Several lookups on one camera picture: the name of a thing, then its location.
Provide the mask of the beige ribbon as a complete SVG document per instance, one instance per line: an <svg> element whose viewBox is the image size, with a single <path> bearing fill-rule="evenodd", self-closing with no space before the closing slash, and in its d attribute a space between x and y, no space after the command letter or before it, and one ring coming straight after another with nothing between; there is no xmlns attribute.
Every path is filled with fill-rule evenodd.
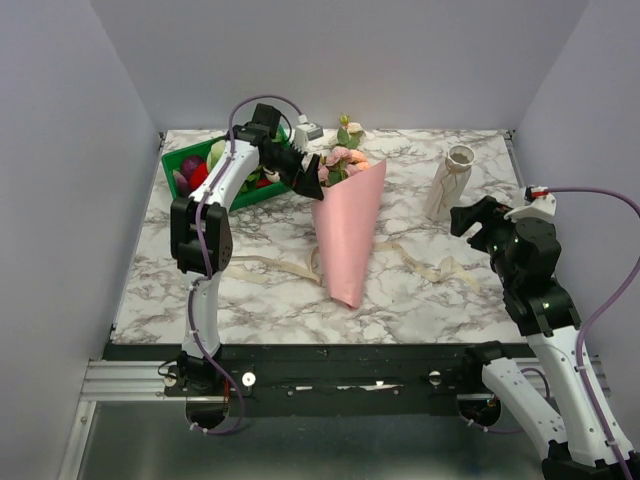
<svg viewBox="0 0 640 480"><path fill-rule="evenodd" d="M420 263L414 257L410 256L405 249L397 242L375 242L373 244L373 252L396 252L402 263L414 273L427 279L434 284L444 283L452 278L459 279L466 283L468 287L475 293L479 293L481 287L475 280L473 275L469 273L454 257L448 256L440 261L437 266L426 265ZM310 280L316 285L323 284L323 277L318 273L319 265L319 248L315 247L306 260L306 265L301 266L292 262L268 258L260 255L233 256L232 263L257 262L265 268L277 270L287 274L291 274L306 280ZM264 284L267 282L267 276L252 272L244 266L229 266L227 275L232 278L244 280L254 284Z"/></svg>

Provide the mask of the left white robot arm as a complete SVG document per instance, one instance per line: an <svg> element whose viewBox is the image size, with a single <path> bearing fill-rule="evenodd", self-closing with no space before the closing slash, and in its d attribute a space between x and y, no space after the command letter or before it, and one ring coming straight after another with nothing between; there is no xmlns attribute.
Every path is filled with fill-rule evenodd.
<svg viewBox="0 0 640 480"><path fill-rule="evenodd" d="M320 157L307 152L308 143L323 129L298 116L292 142L276 141L281 112L267 104L255 106L250 121L229 121L221 158L203 184L187 198L176 198L170 208L170 248L178 269L189 277L187 326L179 366L191 366L187 382L201 395L214 393L222 380L212 364L221 340L217 325L218 293L223 271L233 253L229 211L249 175L259 167L279 176L296 194L324 198L317 167Z"/></svg>

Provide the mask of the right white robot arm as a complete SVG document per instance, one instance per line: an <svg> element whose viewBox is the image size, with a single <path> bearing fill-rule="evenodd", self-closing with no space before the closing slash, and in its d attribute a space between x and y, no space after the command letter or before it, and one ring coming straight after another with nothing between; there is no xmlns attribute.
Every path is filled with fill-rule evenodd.
<svg viewBox="0 0 640 480"><path fill-rule="evenodd" d="M529 187L511 208L486 196L450 211L450 232L480 229L468 240L490 257L503 302L554 395L549 404L524 378L503 345L467 349L460 379L469 390L488 388L537 449L547 479L636 479L639 453L615 419L585 348L587 327L555 277L562 248L552 220L556 199Z"/></svg>

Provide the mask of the pink flower bouquet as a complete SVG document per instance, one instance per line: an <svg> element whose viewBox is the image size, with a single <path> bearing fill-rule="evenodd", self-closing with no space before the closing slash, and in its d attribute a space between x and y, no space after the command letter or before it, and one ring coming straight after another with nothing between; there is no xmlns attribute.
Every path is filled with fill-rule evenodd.
<svg viewBox="0 0 640 480"><path fill-rule="evenodd" d="M370 167L367 156L360 150L366 132L350 116L339 117L335 141L326 155L320 157L318 179L320 186L329 188Z"/></svg>

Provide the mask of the pink wrapping paper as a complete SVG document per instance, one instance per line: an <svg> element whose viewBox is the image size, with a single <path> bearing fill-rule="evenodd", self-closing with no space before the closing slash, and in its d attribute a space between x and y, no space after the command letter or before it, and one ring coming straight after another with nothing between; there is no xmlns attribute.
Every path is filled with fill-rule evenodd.
<svg viewBox="0 0 640 480"><path fill-rule="evenodd" d="M323 283L331 299L360 307L385 185L381 161L324 190L312 204Z"/></svg>

